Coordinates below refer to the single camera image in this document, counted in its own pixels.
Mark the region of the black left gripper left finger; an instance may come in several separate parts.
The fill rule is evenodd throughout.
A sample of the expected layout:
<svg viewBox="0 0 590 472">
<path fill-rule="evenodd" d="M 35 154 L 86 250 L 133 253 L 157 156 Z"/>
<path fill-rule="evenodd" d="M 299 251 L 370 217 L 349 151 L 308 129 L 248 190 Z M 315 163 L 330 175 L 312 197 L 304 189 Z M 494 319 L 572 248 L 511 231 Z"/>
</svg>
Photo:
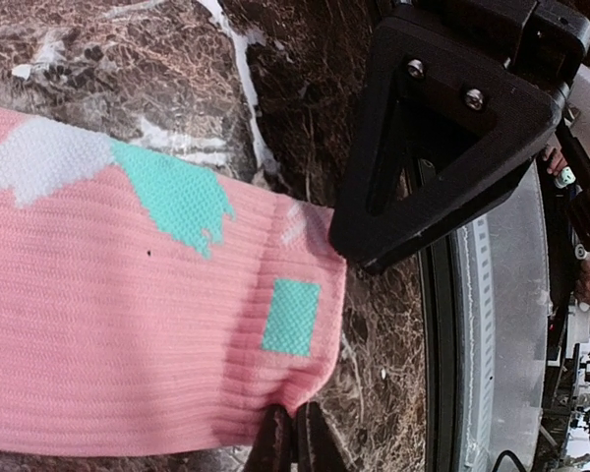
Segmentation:
<svg viewBox="0 0 590 472">
<path fill-rule="evenodd" d="M 245 472 L 286 472 L 291 468 L 292 419 L 287 410 L 272 404 L 265 411 L 244 466 Z"/>
</svg>

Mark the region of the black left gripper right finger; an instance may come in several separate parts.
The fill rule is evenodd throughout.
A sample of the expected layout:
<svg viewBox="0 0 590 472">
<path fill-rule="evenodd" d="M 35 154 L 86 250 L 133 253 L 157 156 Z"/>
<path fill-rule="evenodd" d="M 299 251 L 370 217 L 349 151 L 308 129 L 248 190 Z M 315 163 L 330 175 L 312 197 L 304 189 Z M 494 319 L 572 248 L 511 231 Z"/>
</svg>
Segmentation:
<svg viewBox="0 0 590 472">
<path fill-rule="evenodd" d="M 295 432 L 299 471 L 347 471 L 323 411 L 317 402 L 308 402 L 298 408 Z"/>
</svg>

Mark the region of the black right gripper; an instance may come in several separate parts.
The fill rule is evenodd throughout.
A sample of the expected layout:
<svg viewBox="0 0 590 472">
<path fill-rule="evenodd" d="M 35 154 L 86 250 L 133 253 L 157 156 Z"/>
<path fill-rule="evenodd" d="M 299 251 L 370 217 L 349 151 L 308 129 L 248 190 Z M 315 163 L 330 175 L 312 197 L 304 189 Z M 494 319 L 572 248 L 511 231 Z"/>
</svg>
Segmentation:
<svg viewBox="0 0 590 472">
<path fill-rule="evenodd" d="M 377 26 L 329 229 L 371 273 L 517 187 L 590 47 L 560 1 L 395 1 Z"/>
</svg>

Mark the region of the pink patterned sock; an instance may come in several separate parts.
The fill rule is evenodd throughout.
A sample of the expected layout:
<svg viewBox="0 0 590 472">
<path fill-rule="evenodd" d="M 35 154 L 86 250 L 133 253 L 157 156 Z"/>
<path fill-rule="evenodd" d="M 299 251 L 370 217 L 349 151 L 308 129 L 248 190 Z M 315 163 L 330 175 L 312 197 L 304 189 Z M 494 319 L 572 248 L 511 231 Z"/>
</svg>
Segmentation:
<svg viewBox="0 0 590 472">
<path fill-rule="evenodd" d="M 330 209 L 0 108 L 0 449 L 250 443 L 329 379 Z"/>
</svg>

